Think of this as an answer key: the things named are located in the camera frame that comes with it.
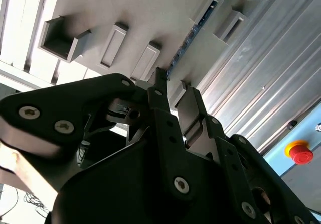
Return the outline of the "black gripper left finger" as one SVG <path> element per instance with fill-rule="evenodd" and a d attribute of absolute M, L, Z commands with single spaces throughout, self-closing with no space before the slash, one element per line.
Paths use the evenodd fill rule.
<path fill-rule="evenodd" d="M 8 96 L 1 101 L 1 169 L 10 184 L 25 185 L 54 202 L 81 170 L 81 142 L 115 123 L 129 125 L 127 148 L 143 141 L 156 149 L 161 186 L 174 200 L 194 198 L 178 120 L 167 101 L 166 74 L 157 69 L 148 88 L 114 73 Z"/>

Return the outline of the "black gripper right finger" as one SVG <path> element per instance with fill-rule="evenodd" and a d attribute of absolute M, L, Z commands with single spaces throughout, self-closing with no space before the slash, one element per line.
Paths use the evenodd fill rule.
<path fill-rule="evenodd" d="M 318 223 L 264 158 L 242 135 L 227 137 L 206 112 L 200 92 L 187 87 L 177 105 L 186 148 L 212 158 L 222 173 L 227 214 L 236 223 Z"/>

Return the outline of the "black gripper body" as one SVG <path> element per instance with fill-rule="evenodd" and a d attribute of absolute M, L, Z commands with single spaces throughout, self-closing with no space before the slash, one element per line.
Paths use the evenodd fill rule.
<path fill-rule="evenodd" d="M 191 152 L 186 158 L 191 201 L 165 193 L 156 149 L 143 141 L 73 176 L 55 200 L 51 222 L 240 223 L 219 167 Z"/>

